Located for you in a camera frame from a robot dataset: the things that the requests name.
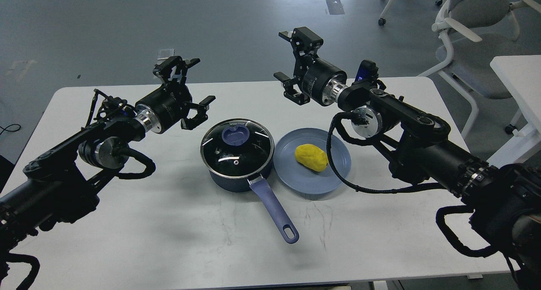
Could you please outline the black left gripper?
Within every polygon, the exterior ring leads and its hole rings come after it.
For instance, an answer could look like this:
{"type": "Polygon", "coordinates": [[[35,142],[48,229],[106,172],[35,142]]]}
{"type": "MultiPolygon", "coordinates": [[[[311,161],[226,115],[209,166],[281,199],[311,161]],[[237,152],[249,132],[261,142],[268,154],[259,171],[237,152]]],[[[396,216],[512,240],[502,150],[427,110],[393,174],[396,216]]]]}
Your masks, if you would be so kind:
{"type": "Polygon", "coordinates": [[[183,60],[180,56],[171,56],[154,66],[153,74],[161,86],[136,103],[137,111],[148,109],[154,115],[151,131],[162,134],[180,120],[182,129],[193,130],[208,119],[207,111],[216,97],[210,95],[193,103],[186,86],[188,70],[200,62],[198,57],[183,60]],[[190,109],[197,111],[193,118],[187,117],[190,109]]]}

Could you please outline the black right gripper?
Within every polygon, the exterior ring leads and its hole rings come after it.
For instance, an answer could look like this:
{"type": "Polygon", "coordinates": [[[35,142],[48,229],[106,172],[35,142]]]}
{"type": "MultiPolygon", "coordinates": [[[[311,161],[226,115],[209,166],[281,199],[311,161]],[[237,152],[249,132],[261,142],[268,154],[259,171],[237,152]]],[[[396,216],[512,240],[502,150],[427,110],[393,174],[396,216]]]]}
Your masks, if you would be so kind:
{"type": "Polygon", "coordinates": [[[308,64],[313,60],[301,80],[301,92],[294,85],[300,82],[298,78],[289,78],[282,72],[273,74],[284,88],[284,97],[297,105],[305,105],[310,98],[322,106],[338,102],[338,96],[346,88],[347,74],[328,61],[317,55],[323,45],[323,38],[307,27],[294,28],[292,31],[279,32],[280,38],[292,46],[296,63],[308,64]]]}

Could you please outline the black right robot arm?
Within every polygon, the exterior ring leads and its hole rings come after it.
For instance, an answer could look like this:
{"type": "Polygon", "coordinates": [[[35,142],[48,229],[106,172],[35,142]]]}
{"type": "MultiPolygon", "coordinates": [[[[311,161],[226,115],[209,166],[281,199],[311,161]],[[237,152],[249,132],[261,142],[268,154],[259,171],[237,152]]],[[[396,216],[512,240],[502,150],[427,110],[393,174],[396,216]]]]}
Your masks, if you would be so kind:
{"type": "Polygon", "coordinates": [[[398,194],[446,189],[462,205],[447,206],[435,215],[452,247],[467,257],[502,253],[522,290],[540,288],[540,171],[522,164],[489,165],[448,139],[451,127],[386,92],[373,61],[363,60],[357,79],[346,84],[343,70],[322,60],[323,39],[307,27],[279,32],[292,46],[293,77],[274,77],[284,96],[298,105],[310,100],[336,103],[326,151],[334,174],[347,186],[369,194],[398,194]],[[332,136],[337,131],[349,144],[374,147],[387,161],[393,178],[409,184],[375,190],[348,182],[332,161],[332,136]]]}

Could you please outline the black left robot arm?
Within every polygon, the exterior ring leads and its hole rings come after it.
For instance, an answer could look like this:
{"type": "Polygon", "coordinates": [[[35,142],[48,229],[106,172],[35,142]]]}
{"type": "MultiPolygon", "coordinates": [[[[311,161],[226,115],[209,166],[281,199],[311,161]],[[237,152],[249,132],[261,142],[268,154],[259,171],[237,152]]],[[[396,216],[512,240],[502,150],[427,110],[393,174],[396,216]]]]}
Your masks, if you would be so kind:
{"type": "Polygon", "coordinates": [[[153,160],[129,147],[130,142],[149,131],[162,134],[176,123],[192,130],[208,119],[215,96],[195,103],[186,84],[188,70],[199,62],[172,56],[155,65],[153,74],[161,85],[135,105],[95,89],[85,126],[25,166],[27,181],[1,198],[2,279],[10,263],[27,263],[30,272],[17,288],[29,289],[39,260],[12,253],[17,244],[94,211],[97,194],[112,179],[144,179],[155,172],[153,160]]]}

